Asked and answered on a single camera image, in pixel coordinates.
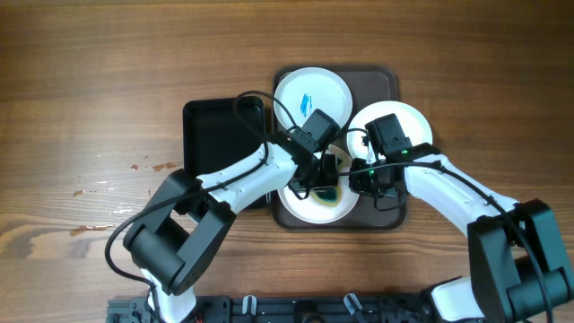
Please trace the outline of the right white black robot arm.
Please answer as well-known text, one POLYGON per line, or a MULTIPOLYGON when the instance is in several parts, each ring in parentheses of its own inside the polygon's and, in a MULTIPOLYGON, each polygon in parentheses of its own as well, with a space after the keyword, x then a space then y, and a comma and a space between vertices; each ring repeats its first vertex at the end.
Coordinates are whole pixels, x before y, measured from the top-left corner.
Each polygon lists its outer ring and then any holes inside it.
POLYGON ((550 206, 500 195, 430 148, 402 149, 385 159, 352 160, 351 188, 380 196, 399 189, 432 206, 467 238, 470 275, 433 287, 439 320, 554 320, 573 300, 573 269, 550 206))

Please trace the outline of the teal and yellow sponge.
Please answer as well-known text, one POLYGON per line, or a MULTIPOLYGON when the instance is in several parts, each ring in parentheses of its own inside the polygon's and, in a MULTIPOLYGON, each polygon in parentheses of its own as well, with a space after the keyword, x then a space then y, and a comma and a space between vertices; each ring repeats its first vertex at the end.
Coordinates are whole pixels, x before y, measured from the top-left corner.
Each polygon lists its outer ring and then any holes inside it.
POLYGON ((311 197, 321 205, 335 206, 341 200, 339 177, 336 175, 342 160, 334 154, 326 154, 322 157, 318 176, 312 189, 311 197))

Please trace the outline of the white plate blue stain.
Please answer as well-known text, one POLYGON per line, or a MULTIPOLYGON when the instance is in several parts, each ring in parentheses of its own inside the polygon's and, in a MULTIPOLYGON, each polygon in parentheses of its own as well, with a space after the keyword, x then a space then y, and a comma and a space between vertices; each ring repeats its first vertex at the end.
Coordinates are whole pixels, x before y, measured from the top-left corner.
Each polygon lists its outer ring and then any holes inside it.
MULTIPOLYGON (((414 107, 395 100, 384 100, 370 104, 361 109, 351 120, 350 128, 366 129, 370 121, 395 114, 406 136, 411 139, 412 145, 423 143, 432 144, 433 134, 431 126, 425 116, 414 107)), ((352 131, 346 134, 347 150, 352 158, 361 158, 374 161, 374 154, 362 143, 364 133, 352 131)))

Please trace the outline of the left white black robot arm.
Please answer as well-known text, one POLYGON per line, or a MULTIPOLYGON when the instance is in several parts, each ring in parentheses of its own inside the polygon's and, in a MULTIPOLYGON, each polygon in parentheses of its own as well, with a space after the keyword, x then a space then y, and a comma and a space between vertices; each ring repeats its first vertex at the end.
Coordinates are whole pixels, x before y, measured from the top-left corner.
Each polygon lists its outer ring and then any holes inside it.
POLYGON ((244 159, 194 179, 172 172, 123 239, 150 284, 160 322, 181 322, 196 307, 193 286, 212 263, 240 211, 290 184, 305 187, 318 175, 326 144, 264 142, 244 159))

